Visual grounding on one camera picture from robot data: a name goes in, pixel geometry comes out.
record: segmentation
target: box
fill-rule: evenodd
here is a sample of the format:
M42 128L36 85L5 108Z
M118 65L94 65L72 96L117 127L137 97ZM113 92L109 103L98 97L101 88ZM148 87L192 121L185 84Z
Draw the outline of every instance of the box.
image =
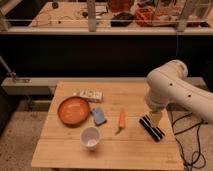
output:
M108 7L111 12L130 11L134 0L109 0Z

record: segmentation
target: wooden table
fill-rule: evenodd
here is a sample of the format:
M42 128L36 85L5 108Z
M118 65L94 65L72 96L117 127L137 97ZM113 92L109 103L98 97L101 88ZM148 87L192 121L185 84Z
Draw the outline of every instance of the wooden table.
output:
M88 28L88 21L82 16L87 12L86 2L59 2L59 8L53 9L52 2L47 2L38 15L30 23L30 27L59 27L59 28ZM101 20L97 22L99 28L111 27L110 22L114 15L108 10L108 13L101 15ZM134 21L128 27L139 27Z
M57 115L59 104L80 90L102 91L104 95L103 103L90 103L91 108L101 106L108 120L98 127L101 141L94 152L80 143L80 132L94 126L92 116L79 127L70 128L62 124ZM32 167L183 170L167 112L163 111L159 124L166 136L158 143L139 124L139 118L149 111L144 101L147 91L145 83L59 82ZM120 108L126 111L126 128L115 135Z

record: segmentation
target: small box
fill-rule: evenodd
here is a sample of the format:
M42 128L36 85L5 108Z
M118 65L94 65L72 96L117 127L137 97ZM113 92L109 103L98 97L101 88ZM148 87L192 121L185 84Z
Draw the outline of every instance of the small box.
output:
M73 95L82 97L89 102L101 103L103 101L103 93L100 91L82 90Z

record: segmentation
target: orange bowl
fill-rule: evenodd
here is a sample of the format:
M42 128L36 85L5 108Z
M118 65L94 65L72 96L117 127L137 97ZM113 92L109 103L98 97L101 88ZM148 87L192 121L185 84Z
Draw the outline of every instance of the orange bowl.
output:
M67 125L78 125L85 121L90 113L89 103L81 97L69 97L58 107L60 120Z

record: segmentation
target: wall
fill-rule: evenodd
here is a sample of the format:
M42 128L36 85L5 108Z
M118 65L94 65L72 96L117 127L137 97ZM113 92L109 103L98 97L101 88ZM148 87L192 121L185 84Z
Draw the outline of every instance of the wall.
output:
M181 59L191 76L212 60L212 36L0 35L0 54L21 76L146 76Z

